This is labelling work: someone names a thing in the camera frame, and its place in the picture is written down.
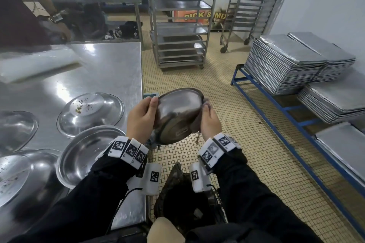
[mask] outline metal bowl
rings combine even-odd
[[[21,150],[0,158],[0,242],[27,231],[68,189],[56,176],[57,150]]]
[[[20,150],[38,130],[38,119],[26,111],[0,111],[0,157]]]
[[[118,135],[125,133],[115,126],[98,126],[77,135],[57,160],[59,181],[73,189],[90,171],[95,158]]]
[[[173,144],[189,136],[203,99],[203,93],[195,88],[180,88],[161,95],[154,124],[155,142]]]
[[[124,113],[122,101],[108,93],[86,93],[66,104],[57,118],[57,129],[68,138],[100,125],[116,125]]]

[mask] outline blue shelf beam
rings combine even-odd
[[[245,77],[236,78],[237,72],[240,71]],[[335,169],[340,172],[340,174],[365,198],[365,188],[359,184],[352,176],[350,176],[342,167],[338,165],[338,163],[331,158],[316,142],[316,140],[303,128],[307,125],[312,125],[320,122],[321,120],[311,119],[309,121],[297,122],[289,113],[290,110],[299,109],[300,106],[293,107],[282,107],[276,100],[267,93],[255,80],[244,71],[244,64],[239,64],[236,66],[234,71],[231,85],[234,85],[238,90],[244,95],[244,97],[249,101],[249,103],[253,106],[253,108],[260,114],[260,116],[266,121],[267,125],[273,130],[273,132],[281,139],[284,145],[289,149],[289,151],[294,155],[294,157],[300,162],[300,164],[304,167],[304,169],[308,172],[308,174],[317,182],[319,187],[327,194],[327,196],[331,199],[331,201],[336,205],[336,207],[340,210],[340,212],[347,218],[350,224],[354,227],[354,229],[361,235],[363,239],[365,239],[365,230],[362,226],[357,222],[357,220],[349,213],[349,211],[344,207],[341,201],[334,195],[334,193],[329,190],[322,180],[314,173],[312,168],[300,157],[295,148],[284,138],[284,136],[276,129],[276,127],[271,123],[271,121],[266,117],[263,111],[256,105],[256,103],[248,96],[247,93],[241,88],[238,82],[242,81],[250,81],[254,84],[274,105],[277,109],[279,109],[289,120],[290,122],[304,135],[309,142],[316,147],[316,149],[326,158],[326,160],[333,166]]]

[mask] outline beige cloth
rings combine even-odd
[[[165,217],[159,217],[151,226],[147,243],[184,243],[185,238]]]

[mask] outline table leg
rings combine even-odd
[[[139,15],[139,6],[138,3],[134,3],[134,9],[136,12],[136,21],[137,21],[137,27],[138,27],[138,35],[140,40],[140,47],[142,50],[144,50],[144,41],[143,41],[143,34],[142,34],[142,25],[140,22],[140,15]]]

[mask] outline yellow tile floor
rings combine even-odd
[[[158,69],[153,57],[149,37],[149,17],[142,15],[144,42],[142,75],[144,92],[166,93],[182,87],[194,87],[210,99],[223,131],[232,135],[243,147],[249,165],[274,193],[306,222],[325,242],[363,242],[330,199],[312,180],[281,140],[275,135],[244,96],[230,85],[235,66],[247,59],[249,47],[238,37],[233,37],[226,54],[220,53],[219,33],[212,33],[207,59],[203,70],[198,67],[174,68],[164,72]],[[253,85],[244,85],[245,91],[265,112],[287,141],[313,168],[347,209],[365,227],[365,201],[342,176],[304,138],[289,120]],[[292,98],[283,98],[292,102]],[[297,113],[305,119],[308,113]],[[160,189],[175,162],[180,162],[185,172],[197,161],[196,156],[203,142],[195,144],[196,135],[181,142],[163,146],[152,153],[152,160],[162,165]],[[151,199],[151,217],[156,197]]]

